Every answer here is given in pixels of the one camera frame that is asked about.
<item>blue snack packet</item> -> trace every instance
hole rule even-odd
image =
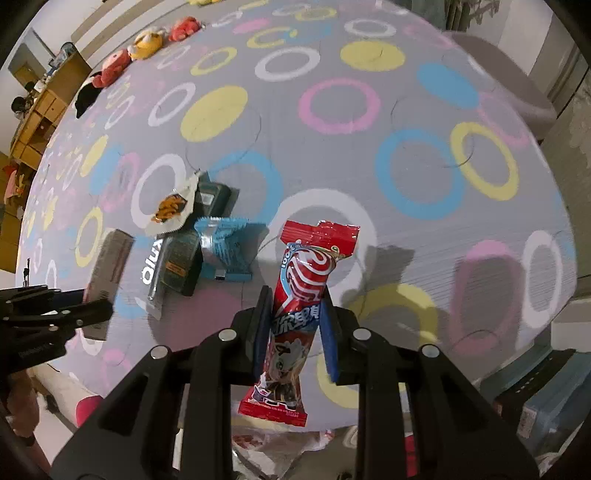
[[[203,255],[202,277],[238,282],[252,279],[241,251],[247,225],[244,218],[202,217],[195,222]]]

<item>red and white swirl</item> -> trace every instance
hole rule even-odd
[[[285,273],[292,298],[308,303],[320,301],[335,265],[335,259],[322,250],[297,250],[291,256]]]

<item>red candy wrapper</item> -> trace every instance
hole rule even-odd
[[[240,402],[239,413],[306,426],[300,372],[319,325],[326,281],[336,263],[353,254],[358,233],[358,226],[324,220],[317,226],[288,220],[283,226],[287,248],[275,288],[265,371]]]

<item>silver screw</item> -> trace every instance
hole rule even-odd
[[[435,345],[425,345],[421,348],[421,352],[428,358],[437,358],[439,356],[439,348]]]
[[[160,360],[161,358],[164,358],[167,355],[168,349],[164,345],[155,346],[154,348],[152,348],[152,351],[150,352],[150,356],[154,360]]]
[[[353,332],[353,336],[357,340],[365,342],[371,338],[371,332],[367,328],[358,328]]]
[[[217,336],[222,342],[231,342],[238,336],[238,334],[231,328],[226,328],[218,333]]]

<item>red plush toy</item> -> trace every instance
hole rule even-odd
[[[185,17],[174,24],[168,39],[170,41],[181,41],[199,30],[201,30],[201,23],[195,17]]]
[[[130,63],[131,57],[126,49],[116,51],[103,62],[103,70],[92,79],[92,85],[96,88],[108,87],[121,76]]]

